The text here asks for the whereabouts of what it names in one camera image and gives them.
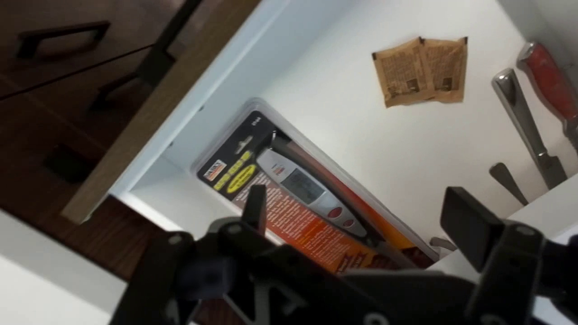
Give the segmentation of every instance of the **metal tool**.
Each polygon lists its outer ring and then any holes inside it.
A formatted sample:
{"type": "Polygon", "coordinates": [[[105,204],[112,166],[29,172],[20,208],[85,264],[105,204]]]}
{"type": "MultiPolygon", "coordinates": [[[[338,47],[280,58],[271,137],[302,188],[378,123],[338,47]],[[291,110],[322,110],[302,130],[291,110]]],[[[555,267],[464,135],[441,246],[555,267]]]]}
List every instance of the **metal tool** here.
{"type": "Polygon", "coordinates": [[[295,161],[284,157],[271,148],[258,154],[257,164],[260,170],[280,184],[291,197],[300,200],[307,209],[325,219],[333,226],[365,238],[367,229],[356,215],[314,175],[295,161]]]}
{"type": "Polygon", "coordinates": [[[504,163],[493,164],[490,168],[490,175],[497,182],[501,182],[515,199],[519,199],[522,206],[528,206],[528,200],[526,200],[522,190],[519,188],[517,181],[513,179],[513,175],[510,173],[510,170],[504,163]]]}
{"type": "Polygon", "coordinates": [[[538,166],[540,175],[546,181],[547,188],[555,188],[560,182],[564,182],[567,175],[560,164],[560,159],[551,157],[547,154],[513,69],[508,69],[499,76],[495,76],[491,85],[499,94],[513,125],[517,126],[519,134],[522,135],[529,150],[529,155],[538,166]]]}
{"type": "Polygon", "coordinates": [[[578,152],[578,99],[569,79],[556,65],[549,51],[538,43],[528,43],[519,58],[542,103],[562,121],[564,135],[578,152]]]}

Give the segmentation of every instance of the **small packet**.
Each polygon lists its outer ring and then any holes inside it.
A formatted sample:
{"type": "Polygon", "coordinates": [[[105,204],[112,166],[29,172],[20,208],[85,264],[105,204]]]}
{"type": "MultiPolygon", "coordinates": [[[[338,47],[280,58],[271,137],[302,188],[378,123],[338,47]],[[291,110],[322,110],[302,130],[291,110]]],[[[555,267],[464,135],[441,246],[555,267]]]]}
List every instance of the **small packet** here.
{"type": "Polygon", "coordinates": [[[421,40],[374,52],[387,107],[419,103],[434,96],[430,69],[425,69],[423,56],[421,40]]]}
{"type": "Polygon", "coordinates": [[[423,40],[425,69],[434,78],[434,99],[459,103],[464,99],[468,38],[423,40]]]}

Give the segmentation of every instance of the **red tool handle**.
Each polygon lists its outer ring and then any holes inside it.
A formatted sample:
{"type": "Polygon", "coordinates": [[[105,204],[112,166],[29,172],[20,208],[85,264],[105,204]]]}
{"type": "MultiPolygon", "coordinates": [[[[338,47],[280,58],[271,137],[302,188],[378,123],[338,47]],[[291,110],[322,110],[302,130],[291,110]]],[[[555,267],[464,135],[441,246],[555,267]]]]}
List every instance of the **red tool handle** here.
{"type": "Polygon", "coordinates": [[[571,83],[542,43],[529,43],[520,58],[542,103],[562,121],[578,117],[571,83]]]}

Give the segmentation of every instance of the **packaged tool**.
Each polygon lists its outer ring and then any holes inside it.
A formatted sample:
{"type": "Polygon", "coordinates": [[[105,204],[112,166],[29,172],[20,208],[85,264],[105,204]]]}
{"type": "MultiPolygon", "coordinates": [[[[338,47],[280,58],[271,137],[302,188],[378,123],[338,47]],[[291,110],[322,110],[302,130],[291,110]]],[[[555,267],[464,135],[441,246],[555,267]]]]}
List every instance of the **packaged tool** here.
{"type": "Polygon", "coordinates": [[[266,184],[269,238],[333,273],[426,267],[437,258],[266,101],[249,99],[240,112],[193,173],[239,209],[253,184],[266,184]]]}

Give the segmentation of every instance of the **tool handle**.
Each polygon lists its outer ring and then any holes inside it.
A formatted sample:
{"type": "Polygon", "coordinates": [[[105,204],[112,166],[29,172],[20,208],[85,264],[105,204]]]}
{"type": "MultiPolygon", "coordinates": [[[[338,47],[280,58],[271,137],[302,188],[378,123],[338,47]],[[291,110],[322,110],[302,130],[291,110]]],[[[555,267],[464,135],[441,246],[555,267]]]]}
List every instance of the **tool handle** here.
{"type": "Polygon", "coordinates": [[[578,117],[576,96],[549,51],[535,42],[519,60],[542,103],[564,123],[578,117]]]}
{"type": "Polygon", "coordinates": [[[490,175],[501,182],[515,199],[520,200],[522,206],[528,206],[528,199],[524,197],[522,190],[519,188],[517,181],[510,173],[504,163],[497,163],[490,168],[490,175]]]}

